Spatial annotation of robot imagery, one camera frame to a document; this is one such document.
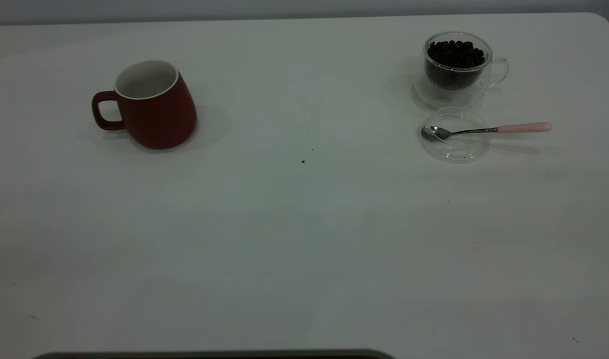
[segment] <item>glass cup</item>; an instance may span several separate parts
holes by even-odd
[[[450,41],[458,43],[471,42],[484,55],[484,63],[468,67],[453,68],[432,59],[428,50],[430,44]],[[477,103],[486,89],[496,86],[506,78],[509,72],[508,60],[503,57],[493,58],[493,50],[486,41],[466,32],[441,32],[431,36],[423,45],[423,74],[416,82],[415,90],[425,104],[433,109],[448,106],[471,107]],[[503,71],[491,75],[490,64],[502,64]]]

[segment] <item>mug handle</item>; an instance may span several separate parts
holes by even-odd
[[[115,131],[124,130],[125,121],[107,121],[101,115],[101,111],[98,109],[98,104],[103,101],[117,101],[118,94],[116,91],[103,91],[94,95],[92,98],[92,113],[94,114],[94,120],[96,124],[103,130]]]
[[[488,84],[489,88],[492,88],[493,86],[497,86],[497,84],[502,82],[503,79],[505,79],[508,76],[508,71],[509,71],[508,60],[505,59],[504,57],[493,58],[493,61],[491,61],[491,64],[503,64],[504,70],[502,71],[501,74],[493,75],[493,77],[491,77],[491,81]]]

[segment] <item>glass cup handle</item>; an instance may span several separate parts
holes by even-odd
[[[508,71],[509,71],[508,60],[505,59],[504,57],[495,57],[493,59],[493,61],[491,61],[491,64],[493,64],[493,65],[494,64],[503,64],[504,70],[500,74],[491,76],[491,81],[488,84],[489,88],[492,88],[493,86],[497,86],[497,84],[502,82],[503,79],[505,79],[508,76]]]

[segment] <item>pink spoon handle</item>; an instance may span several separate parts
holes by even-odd
[[[522,123],[521,125],[499,126],[499,134],[514,134],[517,132],[546,132],[552,129],[553,125],[548,122]]]

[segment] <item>white table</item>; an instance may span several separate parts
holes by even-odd
[[[489,125],[553,131],[425,153],[408,84],[450,29],[510,61]],[[199,107],[167,152],[90,108],[151,58]],[[609,359],[603,18],[0,27],[0,359],[295,348]]]

